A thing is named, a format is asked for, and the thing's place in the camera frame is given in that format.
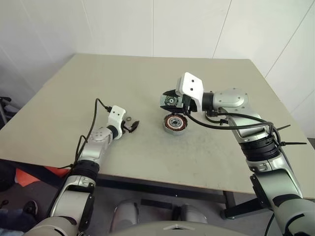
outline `black cable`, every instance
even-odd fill
[[[220,124],[221,122],[219,120],[213,120],[213,119],[210,119],[208,116],[207,116],[207,113],[205,112],[205,118],[207,121],[211,122],[211,123],[214,123],[214,124]]]
[[[247,118],[247,119],[257,120],[259,122],[267,122],[264,119],[260,119],[260,118],[245,115],[245,114],[239,114],[239,113],[227,113],[227,112],[225,112],[225,113],[218,113],[218,116],[236,116],[236,117],[243,117],[243,118]],[[275,133],[277,140],[278,140],[278,143],[281,143],[281,137],[279,134],[279,130],[276,129],[273,124],[270,125],[269,127],[270,127],[269,134],[271,135],[272,133]]]
[[[79,138],[79,142],[78,142],[78,144],[77,144],[77,149],[76,149],[76,151],[75,151],[75,156],[78,156],[78,151],[79,151],[79,147],[80,147],[80,144],[81,144],[82,138],[84,138],[84,140],[86,140],[86,139],[87,139],[84,135],[81,135],[81,136],[80,136],[80,138]]]
[[[278,141],[277,141],[277,140],[275,140],[275,141],[276,141],[276,144],[277,144],[277,148],[278,148],[278,149],[279,149],[279,151],[282,153],[282,155],[284,156],[284,158],[285,158],[285,160],[286,160],[287,164],[289,165],[289,167],[291,168],[291,170],[292,170],[292,172],[293,172],[293,169],[292,169],[292,167],[291,167],[291,164],[290,164],[290,162],[289,162],[289,160],[288,160],[288,158],[287,158],[287,156],[286,156],[285,152],[283,151],[283,149],[282,149],[282,147],[281,147],[280,143],[278,143]]]
[[[270,217],[270,220],[269,220],[269,222],[268,222],[268,225],[267,225],[266,231],[265,231],[265,236],[267,236],[267,235],[268,235],[269,228],[270,228],[271,223],[272,223],[272,221],[274,220],[274,218],[275,218],[275,214],[272,214],[272,216]]]
[[[91,133],[92,133],[92,130],[93,130],[93,127],[94,127],[94,124],[95,124],[95,120],[96,120],[97,102],[100,102],[100,104],[101,104],[108,112],[110,112],[111,109],[112,109],[111,107],[105,106],[99,98],[95,99],[93,121],[92,121],[90,130],[89,130],[89,132],[88,132],[88,135],[87,135],[86,137],[85,137],[84,135],[81,135],[81,136],[80,136],[80,139],[79,139],[79,142],[78,142],[78,145],[77,145],[77,150],[76,150],[76,154],[75,154],[74,163],[67,166],[67,167],[70,167],[70,171],[69,171],[69,172],[67,173],[67,175],[64,177],[63,183],[59,186],[59,188],[58,188],[56,194],[54,195],[54,198],[53,198],[53,200],[51,201],[51,204],[50,204],[50,206],[49,206],[49,208],[48,208],[48,210],[47,210],[47,213],[46,213],[46,216],[47,216],[47,217],[50,217],[50,213],[51,213],[51,210],[52,210],[52,208],[53,208],[53,206],[54,206],[54,203],[55,203],[55,201],[57,200],[57,198],[58,198],[58,196],[59,196],[61,190],[63,189],[66,180],[67,180],[68,177],[70,176],[70,174],[71,174],[71,172],[72,172],[72,170],[73,170],[74,165],[76,164],[76,162],[77,162],[79,156],[81,155],[81,153],[82,153],[82,151],[83,151],[83,148],[84,148],[85,144],[88,142],[89,136],[90,136]],[[82,146],[81,146],[81,148],[80,148],[80,151],[78,152],[78,147],[80,146],[80,143],[81,143],[81,141],[82,141],[82,138],[84,138],[84,142],[83,142],[83,144],[82,144]]]
[[[189,113],[188,110],[186,108],[184,108],[184,114],[191,119],[193,122],[207,127],[207,128],[211,128],[211,129],[222,129],[222,130],[237,130],[237,129],[250,129],[250,128],[256,128],[256,127],[262,127],[262,126],[270,126],[273,127],[273,123],[266,121],[266,122],[261,122],[261,123],[257,123],[257,124],[248,124],[248,125],[240,125],[240,126],[218,126],[218,125],[210,125],[210,124],[205,124],[202,123],[200,121],[198,121],[197,119],[195,119],[194,117],[192,117]]]
[[[223,112],[223,113],[218,113],[218,116],[236,116],[236,117],[243,117],[243,118],[247,118],[247,119],[257,120],[259,122],[267,122],[264,119],[260,119],[257,117],[253,117],[253,116],[249,116],[249,115],[245,115],[245,114],[240,114],[240,113]]]
[[[92,124],[91,124],[90,130],[89,130],[89,132],[88,132],[88,134],[87,134],[83,144],[81,145],[81,148],[80,148],[79,152],[76,152],[76,154],[75,154],[75,161],[74,161],[74,163],[76,163],[76,161],[78,160],[79,156],[81,155],[81,153],[83,151],[83,148],[84,148],[85,144],[88,142],[88,139],[89,139],[89,137],[90,137],[90,135],[92,133],[92,130],[94,128],[94,124],[95,124],[95,120],[96,120],[96,114],[97,114],[97,102],[99,102],[108,112],[110,112],[110,110],[111,110],[111,107],[105,106],[99,98],[95,99],[94,115],[93,115]]]

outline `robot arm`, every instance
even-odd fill
[[[281,149],[278,131],[250,107],[247,93],[237,88],[204,92],[202,81],[186,72],[175,90],[163,94],[161,107],[184,113],[209,128],[232,130],[249,169],[254,172],[251,181],[255,193],[263,207],[274,211],[282,233],[315,235],[315,204],[302,198],[298,181]],[[191,112],[226,115],[229,127],[204,124]]]
[[[26,236],[76,236],[78,233],[83,235],[88,228],[97,173],[105,152],[114,139],[123,135],[124,129],[131,133],[139,124],[139,121],[132,122],[123,108],[113,106],[108,111],[106,127],[91,132],[53,203],[49,217],[28,231]]]

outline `beige table surface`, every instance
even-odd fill
[[[160,95],[174,89],[184,72],[202,79],[205,90],[242,88],[263,119],[282,130],[282,140],[307,142],[284,150],[304,197],[315,198],[315,152],[284,105],[247,59],[179,59],[106,55],[74,56],[0,131],[0,158],[61,167],[74,159],[78,138],[92,121],[94,100],[118,105],[140,120],[138,129],[115,141],[100,173],[253,193],[252,174],[231,131],[189,120],[182,136],[162,128],[167,111]],[[96,125],[106,125],[99,107]],[[200,120],[202,115],[194,114]]]

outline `white wall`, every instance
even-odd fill
[[[313,0],[1,0],[0,94],[23,106],[76,52],[251,59],[315,138]]]

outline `shoe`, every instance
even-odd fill
[[[35,201],[28,201],[24,205],[23,211],[27,214],[31,214],[32,216],[34,216],[34,218],[36,218],[38,212],[37,203]]]

